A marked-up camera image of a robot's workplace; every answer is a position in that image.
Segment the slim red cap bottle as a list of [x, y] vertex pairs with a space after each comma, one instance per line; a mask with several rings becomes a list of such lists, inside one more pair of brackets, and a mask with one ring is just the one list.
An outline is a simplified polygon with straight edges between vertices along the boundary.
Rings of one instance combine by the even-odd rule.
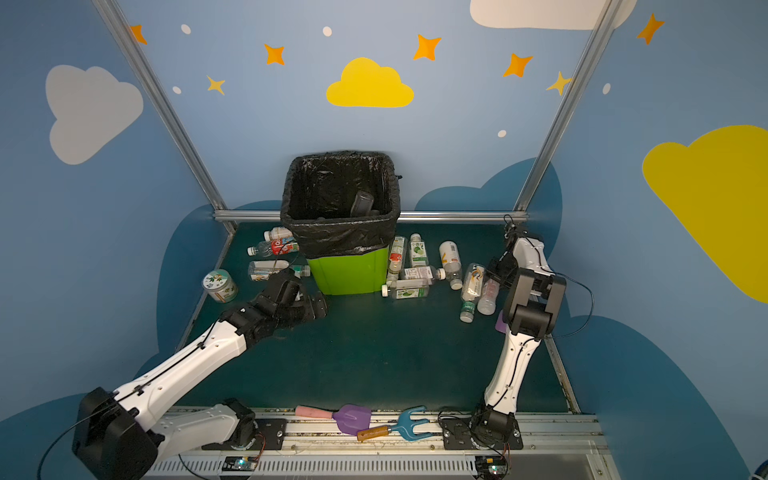
[[500, 284], [493, 278], [489, 278], [483, 285], [482, 294], [478, 300], [477, 311], [485, 316], [491, 316], [496, 310], [496, 302], [500, 291]]

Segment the clear bottle green neck band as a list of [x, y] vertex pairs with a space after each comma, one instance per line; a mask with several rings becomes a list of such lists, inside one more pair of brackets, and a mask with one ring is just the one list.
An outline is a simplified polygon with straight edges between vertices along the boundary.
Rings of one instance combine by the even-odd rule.
[[349, 216], [359, 218], [370, 216], [373, 211], [375, 197], [373, 194], [359, 190], [353, 200]]

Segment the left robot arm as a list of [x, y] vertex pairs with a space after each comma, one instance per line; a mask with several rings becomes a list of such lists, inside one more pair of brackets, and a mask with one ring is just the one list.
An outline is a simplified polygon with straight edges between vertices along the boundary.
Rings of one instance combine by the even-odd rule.
[[146, 374], [107, 391], [97, 387], [78, 407], [73, 454], [98, 479], [139, 479], [166, 452], [163, 415], [230, 360], [275, 331], [326, 317], [325, 296], [308, 292], [292, 269], [273, 274], [252, 300], [223, 313], [191, 344]]

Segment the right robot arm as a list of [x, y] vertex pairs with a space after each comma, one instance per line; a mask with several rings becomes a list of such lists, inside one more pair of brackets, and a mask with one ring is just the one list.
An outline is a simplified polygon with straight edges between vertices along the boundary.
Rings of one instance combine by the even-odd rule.
[[491, 278], [508, 289], [500, 312], [504, 344], [483, 404], [469, 424], [478, 447], [499, 451], [523, 447], [515, 418], [519, 391], [535, 350], [554, 330], [567, 287], [547, 263], [541, 240], [525, 230], [505, 237], [505, 252], [490, 263]]

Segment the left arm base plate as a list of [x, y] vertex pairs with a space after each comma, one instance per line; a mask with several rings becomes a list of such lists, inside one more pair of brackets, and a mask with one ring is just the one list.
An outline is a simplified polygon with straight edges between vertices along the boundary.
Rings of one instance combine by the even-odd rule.
[[241, 450], [279, 451], [283, 447], [288, 422], [258, 418], [240, 427], [236, 446]]

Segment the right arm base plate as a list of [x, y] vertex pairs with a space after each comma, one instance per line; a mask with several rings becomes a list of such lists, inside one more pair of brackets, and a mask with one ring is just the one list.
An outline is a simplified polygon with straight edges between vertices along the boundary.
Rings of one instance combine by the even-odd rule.
[[459, 417], [442, 418], [438, 421], [446, 450], [522, 450], [522, 433], [513, 415], [499, 419]]

